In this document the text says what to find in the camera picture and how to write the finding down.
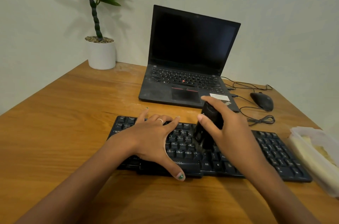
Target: mouse cable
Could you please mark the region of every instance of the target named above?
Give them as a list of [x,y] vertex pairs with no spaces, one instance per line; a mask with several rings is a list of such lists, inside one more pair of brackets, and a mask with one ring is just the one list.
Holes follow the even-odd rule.
[[[231,96],[232,96],[233,98],[235,98],[235,97],[242,98],[242,99],[244,99],[244,100],[246,100],[246,101],[248,101],[248,102],[250,102],[250,103],[256,105],[255,103],[253,103],[253,102],[247,100],[246,98],[243,98],[243,97],[238,96],[238,95],[236,95],[236,94],[231,94]],[[252,117],[247,116],[246,114],[244,114],[244,113],[241,111],[241,109],[243,109],[243,108],[253,108],[253,109],[258,109],[258,110],[263,110],[263,109],[262,109],[262,108],[258,108],[258,107],[252,107],[252,106],[243,106],[243,107],[240,107],[239,110],[240,110],[240,112],[242,113],[242,115],[244,115],[244,116],[247,117],[247,121],[248,121],[248,122],[253,122],[252,124],[249,125],[250,127],[251,127],[251,126],[254,126],[255,124],[258,124],[258,123],[266,123],[266,124],[273,124],[273,123],[275,123],[275,118],[274,118],[273,115],[266,115],[265,117],[263,117],[263,118],[261,118],[261,119],[255,119],[255,118],[252,118]]]
[[[233,82],[232,85],[228,85],[228,84],[226,84],[226,83],[225,83],[225,85],[234,88],[234,90],[235,90],[235,89],[253,89],[253,92],[255,92],[255,89],[259,89],[259,90],[263,90],[263,91],[265,91],[265,90],[272,90],[272,89],[273,89],[273,88],[272,88],[270,85],[268,85],[268,84],[265,85],[265,88],[264,88],[264,89],[261,89],[261,88],[257,87],[256,85],[254,85],[254,84],[252,84],[252,83],[247,83],[247,82],[236,82],[236,81],[232,81],[231,79],[229,79],[229,78],[227,78],[227,77],[223,77],[223,76],[221,76],[221,78],[225,78],[225,79],[228,79],[229,81]],[[235,84],[238,84],[238,85],[243,86],[243,87],[235,87],[235,86],[234,86]]]

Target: white wall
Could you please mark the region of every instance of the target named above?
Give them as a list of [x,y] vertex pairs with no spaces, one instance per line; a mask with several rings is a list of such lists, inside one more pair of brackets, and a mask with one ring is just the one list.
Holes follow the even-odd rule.
[[[223,75],[271,84],[339,137],[339,0],[121,0],[102,4],[118,61],[146,65],[153,4],[242,23]],[[0,0],[0,113],[86,59],[88,0]]]

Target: black mouse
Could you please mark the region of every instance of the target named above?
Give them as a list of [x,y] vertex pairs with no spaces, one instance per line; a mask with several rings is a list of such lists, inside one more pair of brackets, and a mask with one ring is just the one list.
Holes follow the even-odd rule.
[[260,108],[264,109],[265,111],[273,110],[273,100],[268,95],[259,92],[251,93],[250,96]]

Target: keyboard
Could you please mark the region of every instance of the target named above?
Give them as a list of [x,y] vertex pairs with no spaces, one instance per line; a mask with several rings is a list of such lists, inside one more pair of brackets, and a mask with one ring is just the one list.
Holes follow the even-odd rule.
[[[135,124],[137,118],[118,116],[108,139]],[[176,162],[187,177],[219,176],[244,178],[239,170],[214,145],[212,150],[203,150],[193,137],[195,124],[179,123],[166,139],[168,156]],[[311,182],[312,178],[299,160],[273,132],[252,131],[267,161],[284,181]],[[137,156],[126,159],[118,169],[136,171],[138,174],[169,175],[167,170],[154,162]]]
[[205,89],[212,92],[224,94],[220,82],[216,76],[204,76],[182,71],[171,71],[161,68],[153,68],[151,82],[173,84],[180,86]]

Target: white pot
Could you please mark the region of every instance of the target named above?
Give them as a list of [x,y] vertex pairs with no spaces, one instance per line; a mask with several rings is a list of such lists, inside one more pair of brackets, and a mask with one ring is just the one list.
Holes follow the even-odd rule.
[[115,43],[94,43],[85,40],[88,50],[88,63],[97,70],[108,70],[115,67]]

